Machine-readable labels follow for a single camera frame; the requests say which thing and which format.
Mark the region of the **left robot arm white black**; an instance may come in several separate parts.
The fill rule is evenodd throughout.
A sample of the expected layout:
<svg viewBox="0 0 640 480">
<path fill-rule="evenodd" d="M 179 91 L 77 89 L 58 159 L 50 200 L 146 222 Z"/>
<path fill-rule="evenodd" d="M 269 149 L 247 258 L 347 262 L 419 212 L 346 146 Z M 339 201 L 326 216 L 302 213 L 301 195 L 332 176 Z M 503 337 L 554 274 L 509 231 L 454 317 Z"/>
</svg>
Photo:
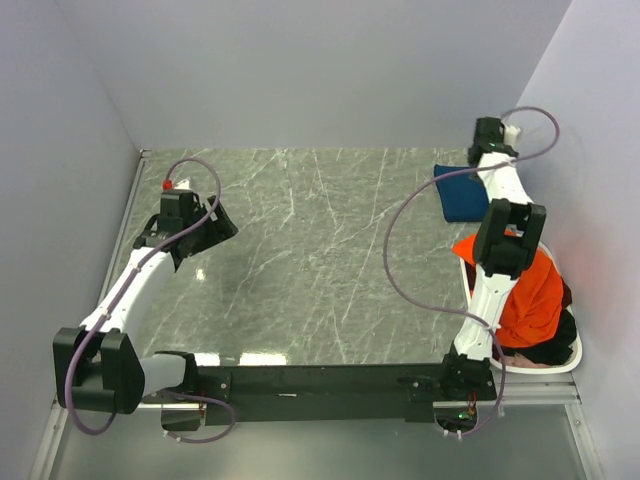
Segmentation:
<svg viewBox="0 0 640 480">
<path fill-rule="evenodd" d="M 125 269 L 99 306 L 53 340 L 57 396 L 76 410 L 130 414 L 141 401 L 166 392 L 176 401 L 200 389 L 193 354 L 160 351 L 147 358 L 133 339 L 147 311 L 181 264 L 238 232 L 216 196 L 202 202 L 188 189 L 162 193 L 160 210 L 133 242 Z"/>
</svg>

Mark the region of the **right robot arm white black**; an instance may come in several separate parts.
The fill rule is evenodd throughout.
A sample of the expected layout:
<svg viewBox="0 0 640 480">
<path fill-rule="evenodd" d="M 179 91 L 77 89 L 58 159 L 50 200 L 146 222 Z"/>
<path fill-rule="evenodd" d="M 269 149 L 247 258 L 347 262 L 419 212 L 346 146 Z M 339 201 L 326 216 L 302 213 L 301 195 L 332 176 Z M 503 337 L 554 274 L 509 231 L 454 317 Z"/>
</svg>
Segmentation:
<svg viewBox="0 0 640 480">
<path fill-rule="evenodd" d="M 472 247 L 476 278 L 469 312 L 443 360 L 439 389 L 448 401 L 494 400 L 490 360 L 509 295 L 533 264 L 546 208 L 526 193 L 516 170 L 520 129 L 495 117 L 476 120 L 468 164 L 489 201 Z"/>
</svg>

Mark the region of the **blue t shirt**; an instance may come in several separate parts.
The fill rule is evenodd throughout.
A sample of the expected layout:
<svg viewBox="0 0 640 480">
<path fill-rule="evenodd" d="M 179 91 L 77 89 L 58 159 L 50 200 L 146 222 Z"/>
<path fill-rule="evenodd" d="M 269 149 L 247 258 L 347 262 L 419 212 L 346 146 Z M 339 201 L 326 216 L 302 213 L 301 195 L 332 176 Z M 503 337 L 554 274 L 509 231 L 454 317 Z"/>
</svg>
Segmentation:
<svg viewBox="0 0 640 480">
<path fill-rule="evenodd" d="M 480 223 L 489 202 L 469 168 L 436 164 L 433 169 L 443 217 L 448 223 Z"/>
</svg>

